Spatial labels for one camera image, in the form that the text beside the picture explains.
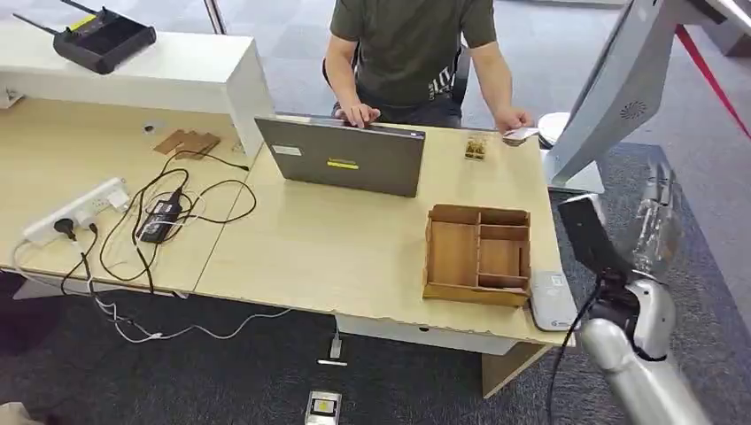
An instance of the black power adapter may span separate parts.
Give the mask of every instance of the black power adapter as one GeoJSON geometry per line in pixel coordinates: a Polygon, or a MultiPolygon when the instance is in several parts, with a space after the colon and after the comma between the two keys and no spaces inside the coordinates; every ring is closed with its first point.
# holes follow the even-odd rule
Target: black power adapter
{"type": "Polygon", "coordinates": [[[166,235],[182,213],[180,196],[182,190],[172,192],[167,201],[160,200],[153,210],[149,211],[148,217],[138,229],[138,238],[143,242],[162,243],[166,235]]]}

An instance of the speaker grille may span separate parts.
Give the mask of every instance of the speaker grille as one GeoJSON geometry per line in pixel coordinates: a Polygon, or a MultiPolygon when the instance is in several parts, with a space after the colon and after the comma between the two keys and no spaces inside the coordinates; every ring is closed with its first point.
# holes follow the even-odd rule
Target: speaker grille
{"type": "Polygon", "coordinates": [[[624,120],[635,120],[636,118],[644,115],[646,112],[646,104],[640,100],[629,102],[621,110],[621,118],[624,120]]]}

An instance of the office chair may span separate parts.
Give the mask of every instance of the office chair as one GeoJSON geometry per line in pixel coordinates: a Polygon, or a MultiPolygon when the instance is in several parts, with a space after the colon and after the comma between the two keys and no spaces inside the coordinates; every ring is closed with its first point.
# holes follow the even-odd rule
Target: office chair
{"type": "MultiPolygon", "coordinates": [[[[360,44],[358,43],[357,47],[355,47],[354,49],[354,55],[352,55],[352,69],[357,68],[357,60],[359,55],[360,44]]],[[[456,52],[456,57],[453,61],[454,69],[456,69],[456,75],[454,75],[453,77],[451,98],[454,102],[456,102],[456,104],[461,106],[461,104],[464,102],[464,95],[467,94],[467,80],[469,79],[470,57],[467,46],[465,46],[464,44],[460,46],[459,51],[456,52]]],[[[323,59],[321,70],[323,72],[323,78],[326,80],[328,85],[331,85],[331,83],[329,82],[329,76],[326,74],[326,58],[323,59]]]]}

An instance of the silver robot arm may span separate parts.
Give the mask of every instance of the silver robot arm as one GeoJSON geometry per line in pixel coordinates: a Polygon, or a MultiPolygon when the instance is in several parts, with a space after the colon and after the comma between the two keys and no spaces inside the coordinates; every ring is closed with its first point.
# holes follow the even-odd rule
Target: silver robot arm
{"type": "Polygon", "coordinates": [[[711,423],[670,353],[676,319],[670,294],[650,279],[639,279],[625,289],[639,301],[633,337],[618,322],[593,318],[579,332],[585,351],[605,373],[633,423],[711,423]]]}
{"type": "Polygon", "coordinates": [[[596,196],[559,205],[577,260],[598,275],[578,336],[633,423],[710,424],[670,353],[676,309],[667,286],[653,276],[667,269],[680,231],[673,173],[665,164],[650,168],[625,246],[628,260],[605,233],[596,196]]]}

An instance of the carpet floor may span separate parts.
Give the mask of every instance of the carpet floor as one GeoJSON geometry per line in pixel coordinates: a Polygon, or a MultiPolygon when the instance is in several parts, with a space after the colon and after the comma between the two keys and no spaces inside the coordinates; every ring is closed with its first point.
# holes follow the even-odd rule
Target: carpet floor
{"type": "MultiPolygon", "coordinates": [[[[635,212],[650,156],[662,158],[662,150],[622,143],[600,162],[613,237],[623,233],[635,212]]],[[[554,204],[561,200],[552,196],[554,204]]],[[[751,406],[751,338],[683,200],[682,249],[665,277],[678,311],[673,349],[714,423],[745,423],[751,406]]],[[[564,269],[581,303],[593,277],[574,260],[557,216],[556,226],[564,269]]],[[[9,284],[7,275],[2,279],[9,284]]],[[[275,311],[206,297],[122,293],[108,298],[147,328],[165,332],[191,323],[228,332],[249,313],[275,311]]],[[[335,326],[325,315],[292,312],[257,319],[229,341],[190,333],[132,345],[86,298],[8,301],[0,307],[0,319],[15,323],[30,341],[22,354],[10,354],[11,342],[18,341],[0,333],[0,404],[22,401],[33,414],[54,413],[64,423],[296,424],[303,421],[312,389],[344,394],[343,425],[545,422],[552,353],[483,400],[476,353],[344,336],[350,366],[316,364],[328,352],[335,326]],[[36,332],[48,322],[54,323],[51,328],[36,332]]],[[[554,400],[556,423],[625,423],[600,372],[576,349],[561,364],[554,400]]]]}

